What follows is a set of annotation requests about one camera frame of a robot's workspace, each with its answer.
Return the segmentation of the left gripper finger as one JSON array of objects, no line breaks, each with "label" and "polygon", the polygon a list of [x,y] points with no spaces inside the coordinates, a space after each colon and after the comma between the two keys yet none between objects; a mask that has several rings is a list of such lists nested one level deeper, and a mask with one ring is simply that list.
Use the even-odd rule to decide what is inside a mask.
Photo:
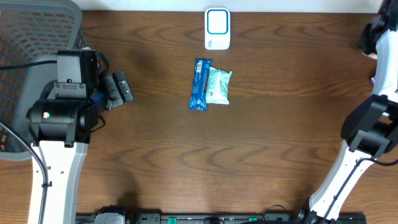
[{"label": "left gripper finger", "polygon": [[134,99],[133,92],[129,85],[129,82],[123,71],[119,70],[113,73],[114,78],[116,79],[116,85],[119,90],[119,94],[121,95],[121,99],[124,103],[130,102]]},{"label": "left gripper finger", "polygon": [[112,76],[106,76],[104,79],[104,85],[108,94],[108,104],[106,105],[106,109],[113,109],[123,105],[123,100],[114,78]]}]

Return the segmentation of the blue Oreo cookie packet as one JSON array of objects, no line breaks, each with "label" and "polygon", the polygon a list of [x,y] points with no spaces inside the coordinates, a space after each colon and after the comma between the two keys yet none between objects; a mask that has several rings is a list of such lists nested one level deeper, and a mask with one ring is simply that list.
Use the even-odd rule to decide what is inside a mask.
[{"label": "blue Oreo cookie packet", "polygon": [[195,59],[195,74],[188,105],[190,110],[207,110],[205,87],[212,61],[206,58]]}]

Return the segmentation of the teal wet wipes packet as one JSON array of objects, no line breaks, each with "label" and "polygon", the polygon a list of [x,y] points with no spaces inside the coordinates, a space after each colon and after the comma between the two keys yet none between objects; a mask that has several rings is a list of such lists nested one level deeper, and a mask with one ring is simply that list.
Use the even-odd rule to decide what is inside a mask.
[{"label": "teal wet wipes packet", "polygon": [[233,72],[210,68],[206,89],[206,102],[209,104],[228,105],[228,87]]}]

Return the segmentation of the small orange box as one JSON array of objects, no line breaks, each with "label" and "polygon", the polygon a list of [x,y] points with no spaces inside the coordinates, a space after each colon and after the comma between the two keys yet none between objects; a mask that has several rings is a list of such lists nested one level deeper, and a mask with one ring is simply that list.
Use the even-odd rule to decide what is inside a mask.
[{"label": "small orange box", "polygon": [[366,56],[366,57],[368,57],[368,58],[377,60],[377,54],[375,54],[375,53],[366,53],[366,52],[363,52],[363,55]]}]

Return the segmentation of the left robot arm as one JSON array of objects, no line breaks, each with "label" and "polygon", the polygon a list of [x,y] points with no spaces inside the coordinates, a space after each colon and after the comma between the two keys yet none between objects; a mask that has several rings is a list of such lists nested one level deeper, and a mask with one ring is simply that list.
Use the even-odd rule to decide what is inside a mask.
[{"label": "left robot arm", "polygon": [[59,73],[55,97],[28,110],[34,169],[29,223],[73,223],[81,169],[101,113],[134,99],[122,71],[112,75]]}]

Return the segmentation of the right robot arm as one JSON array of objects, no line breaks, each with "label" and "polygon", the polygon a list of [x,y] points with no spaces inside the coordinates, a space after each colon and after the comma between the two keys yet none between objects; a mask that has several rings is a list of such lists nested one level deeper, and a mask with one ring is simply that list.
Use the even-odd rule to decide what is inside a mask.
[{"label": "right robot arm", "polygon": [[359,178],[397,146],[397,1],[384,0],[358,41],[377,61],[371,96],[353,110],[341,128],[338,158],[319,189],[297,216],[297,223],[357,223],[340,210]]}]

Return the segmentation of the grey plastic mesh basket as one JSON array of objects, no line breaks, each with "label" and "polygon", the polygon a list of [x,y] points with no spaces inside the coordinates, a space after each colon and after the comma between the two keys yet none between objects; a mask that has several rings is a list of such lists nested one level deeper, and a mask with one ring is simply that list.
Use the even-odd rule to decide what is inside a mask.
[{"label": "grey plastic mesh basket", "polygon": [[1,121],[27,138],[27,110],[43,87],[57,76],[43,65],[44,82],[33,79],[37,67],[20,65],[55,59],[59,50],[81,49],[83,15],[73,1],[1,1]]}]

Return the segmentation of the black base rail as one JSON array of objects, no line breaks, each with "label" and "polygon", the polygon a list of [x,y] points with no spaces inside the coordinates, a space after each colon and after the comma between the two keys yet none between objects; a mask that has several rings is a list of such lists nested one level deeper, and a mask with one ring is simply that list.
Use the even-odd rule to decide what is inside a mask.
[{"label": "black base rail", "polygon": [[[105,218],[102,214],[76,215],[74,223],[121,223],[121,217]],[[302,223],[294,220],[288,213],[267,213],[250,215],[161,215],[158,213],[128,214],[125,223],[132,224],[238,224],[238,223]],[[329,223],[338,224],[367,224],[365,215],[341,215],[337,221]]]}]

